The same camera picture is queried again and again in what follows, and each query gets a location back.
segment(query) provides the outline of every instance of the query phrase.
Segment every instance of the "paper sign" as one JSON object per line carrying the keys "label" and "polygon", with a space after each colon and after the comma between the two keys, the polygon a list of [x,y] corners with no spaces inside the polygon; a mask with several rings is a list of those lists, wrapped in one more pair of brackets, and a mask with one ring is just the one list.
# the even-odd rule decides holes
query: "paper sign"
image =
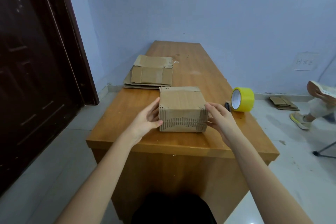
{"label": "paper sign", "polygon": [[317,67],[317,52],[299,52],[295,56],[294,70],[298,71],[312,71]]}

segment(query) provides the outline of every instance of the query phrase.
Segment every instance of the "hand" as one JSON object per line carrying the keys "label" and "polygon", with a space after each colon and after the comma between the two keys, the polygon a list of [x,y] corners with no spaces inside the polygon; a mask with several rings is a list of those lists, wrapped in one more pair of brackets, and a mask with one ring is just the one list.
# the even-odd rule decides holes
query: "hand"
{"label": "hand", "polygon": [[139,112],[133,122],[126,129],[126,131],[131,133],[132,138],[134,138],[133,145],[140,142],[141,138],[151,129],[158,128],[162,125],[163,121],[159,120],[158,116],[159,101],[160,98],[158,97],[149,106]]}
{"label": "hand", "polygon": [[230,140],[242,134],[232,114],[220,104],[206,103],[205,108],[212,115],[208,120],[208,126],[216,129],[225,144],[231,147]]}

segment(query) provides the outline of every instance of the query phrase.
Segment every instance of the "yellow tape roll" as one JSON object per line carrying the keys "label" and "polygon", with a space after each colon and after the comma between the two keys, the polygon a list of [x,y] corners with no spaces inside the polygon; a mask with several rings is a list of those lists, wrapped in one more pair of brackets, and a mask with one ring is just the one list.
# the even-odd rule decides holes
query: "yellow tape roll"
{"label": "yellow tape roll", "polygon": [[254,93],[250,88],[234,88],[231,95],[231,105],[236,112],[249,112],[254,105]]}

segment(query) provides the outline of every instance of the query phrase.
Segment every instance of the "dark wooden door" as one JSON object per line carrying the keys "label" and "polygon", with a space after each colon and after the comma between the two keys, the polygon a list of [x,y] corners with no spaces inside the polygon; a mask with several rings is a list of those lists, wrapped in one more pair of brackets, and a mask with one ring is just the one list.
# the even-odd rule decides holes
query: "dark wooden door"
{"label": "dark wooden door", "polygon": [[0,193],[82,106],[50,8],[36,1],[0,0]]}

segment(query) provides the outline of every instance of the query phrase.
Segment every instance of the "sneaker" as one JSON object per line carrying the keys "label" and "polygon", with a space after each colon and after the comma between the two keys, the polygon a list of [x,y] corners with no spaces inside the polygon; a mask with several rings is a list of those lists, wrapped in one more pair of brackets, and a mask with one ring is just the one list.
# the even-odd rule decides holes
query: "sneaker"
{"label": "sneaker", "polygon": [[303,120],[304,115],[298,113],[298,112],[293,112],[289,115],[290,119],[295,122],[295,124],[300,128],[304,130],[310,129],[312,123],[307,122]]}

